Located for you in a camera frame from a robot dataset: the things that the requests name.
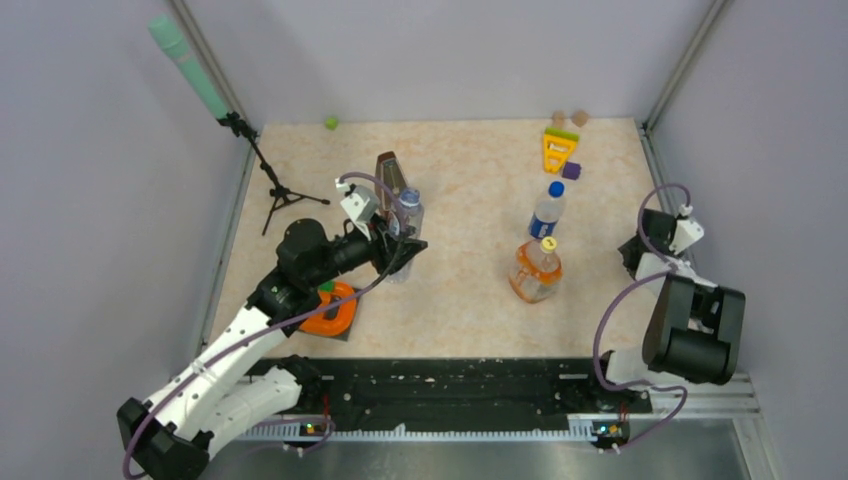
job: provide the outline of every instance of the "blue bottle cap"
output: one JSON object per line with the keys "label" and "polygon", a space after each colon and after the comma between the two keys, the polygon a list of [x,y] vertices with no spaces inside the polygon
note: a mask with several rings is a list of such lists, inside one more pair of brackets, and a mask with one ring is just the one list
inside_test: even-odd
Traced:
{"label": "blue bottle cap", "polygon": [[565,185],[562,182],[551,182],[551,186],[548,187],[548,195],[559,198],[563,193],[565,193]]}
{"label": "blue bottle cap", "polygon": [[400,204],[404,207],[415,207],[421,203],[421,192],[415,188],[404,188],[400,194]]}

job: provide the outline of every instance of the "yellow toy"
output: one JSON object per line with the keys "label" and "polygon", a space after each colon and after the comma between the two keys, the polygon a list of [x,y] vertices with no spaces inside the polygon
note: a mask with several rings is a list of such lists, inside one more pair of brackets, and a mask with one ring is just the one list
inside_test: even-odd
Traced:
{"label": "yellow toy", "polygon": [[542,136],[542,152],[544,154],[544,168],[548,173],[557,173],[565,165],[568,157],[577,149],[580,135],[566,132],[555,127],[545,129]]}

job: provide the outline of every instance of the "purple block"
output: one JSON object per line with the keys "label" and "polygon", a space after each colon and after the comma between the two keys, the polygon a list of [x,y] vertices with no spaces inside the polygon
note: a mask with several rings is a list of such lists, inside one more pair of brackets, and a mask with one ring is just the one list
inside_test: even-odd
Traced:
{"label": "purple block", "polygon": [[583,167],[581,167],[579,163],[566,162],[565,166],[562,167],[562,178],[577,180],[580,178],[580,170],[582,170],[582,168]]}

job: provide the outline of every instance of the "orange plate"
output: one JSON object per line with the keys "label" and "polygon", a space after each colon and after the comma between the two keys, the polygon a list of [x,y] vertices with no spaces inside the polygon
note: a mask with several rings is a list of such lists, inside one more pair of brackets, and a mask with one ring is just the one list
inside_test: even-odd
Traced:
{"label": "orange plate", "polygon": [[[335,282],[332,292],[318,292],[321,296],[321,306],[327,306],[332,301],[346,298],[353,295],[353,288],[341,282]],[[336,310],[335,317],[327,317],[327,314],[332,313],[332,310],[317,315],[312,315],[300,325],[300,330],[313,335],[321,335],[324,337],[335,337],[341,335],[353,323],[353,316],[356,314],[356,303],[354,299],[341,304]]]}

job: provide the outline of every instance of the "orange bottle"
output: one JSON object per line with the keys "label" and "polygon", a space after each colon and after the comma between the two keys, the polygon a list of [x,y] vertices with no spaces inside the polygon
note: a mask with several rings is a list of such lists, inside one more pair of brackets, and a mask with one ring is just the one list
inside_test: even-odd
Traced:
{"label": "orange bottle", "polygon": [[527,303],[540,302],[556,292],[562,280],[562,261],[556,254],[556,239],[545,237],[518,247],[509,284]]}

